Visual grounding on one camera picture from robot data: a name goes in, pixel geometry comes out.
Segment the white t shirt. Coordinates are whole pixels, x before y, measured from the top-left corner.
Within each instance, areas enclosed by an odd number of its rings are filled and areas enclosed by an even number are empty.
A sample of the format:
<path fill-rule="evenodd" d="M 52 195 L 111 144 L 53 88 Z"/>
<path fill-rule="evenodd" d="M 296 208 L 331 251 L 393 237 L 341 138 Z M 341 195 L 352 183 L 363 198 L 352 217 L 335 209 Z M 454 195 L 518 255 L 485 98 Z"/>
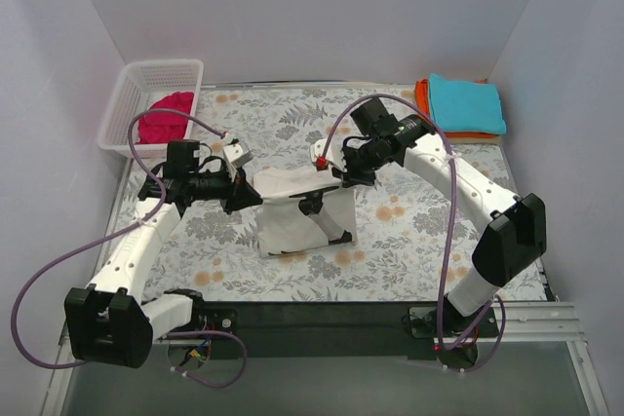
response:
<path fill-rule="evenodd" d="M 269 168 L 253 177 L 263 203 L 254 209 L 263 257 L 356 239 L 355 194 L 328 171 Z"/>

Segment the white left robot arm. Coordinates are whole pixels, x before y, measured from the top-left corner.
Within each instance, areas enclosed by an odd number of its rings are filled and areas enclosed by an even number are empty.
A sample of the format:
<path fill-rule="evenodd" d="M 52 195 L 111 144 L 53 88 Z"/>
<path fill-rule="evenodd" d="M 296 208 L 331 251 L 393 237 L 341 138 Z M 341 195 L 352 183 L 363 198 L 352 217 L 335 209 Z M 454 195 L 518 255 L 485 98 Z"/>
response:
<path fill-rule="evenodd" d="M 223 147 L 215 171 L 205 169 L 200 146 L 197 140 L 169 143 L 165 162 L 146 172 L 133 225 L 88 285 L 67 293 L 64 311 L 75 358 L 138 368 L 155 340 L 178 331 L 195 338 L 206 330 L 208 316 L 197 291 L 171 289 L 141 301 L 162 246 L 194 203 L 218 201 L 227 214 L 262 203 L 247 181 L 244 165 L 253 156 L 243 142 Z"/>

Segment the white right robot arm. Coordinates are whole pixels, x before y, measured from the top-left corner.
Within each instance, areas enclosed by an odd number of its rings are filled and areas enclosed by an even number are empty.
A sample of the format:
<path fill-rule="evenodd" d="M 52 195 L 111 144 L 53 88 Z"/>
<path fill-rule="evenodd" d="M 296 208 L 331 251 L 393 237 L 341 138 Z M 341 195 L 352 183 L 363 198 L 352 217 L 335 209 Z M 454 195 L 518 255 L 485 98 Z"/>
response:
<path fill-rule="evenodd" d="M 473 168 L 420 111 L 397 119 L 384 105 L 387 98 L 367 95 L 342 112 L 356 125 L 360 146 L 334 144 L 327 137 L 311 146 L 311 160 L 319 169 L 330 168 L 344 186 L 372 186 L 377 170 L 397 164 L 447 197 L 452 214 L 462 213 L 472 222 L 480 234 L 472 265 L 444 293 L 441 312 L 443 328 L 463 335 L 494 294 L 545 253 L 545 204 L 535 194 L 520 196 Z"/>

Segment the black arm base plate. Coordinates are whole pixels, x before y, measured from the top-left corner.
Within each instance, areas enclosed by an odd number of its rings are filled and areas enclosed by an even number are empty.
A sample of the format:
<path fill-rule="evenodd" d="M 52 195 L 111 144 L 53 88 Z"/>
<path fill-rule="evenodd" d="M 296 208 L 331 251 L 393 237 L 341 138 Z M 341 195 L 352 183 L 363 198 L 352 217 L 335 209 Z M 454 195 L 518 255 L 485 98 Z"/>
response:
<path fill-rule="evenodd" d="M 201 328 L 226 335 L 212 340 L 212 359 L 438 357 L 435 321 L 422 316 L 432 302 L 205 302 Z"/>

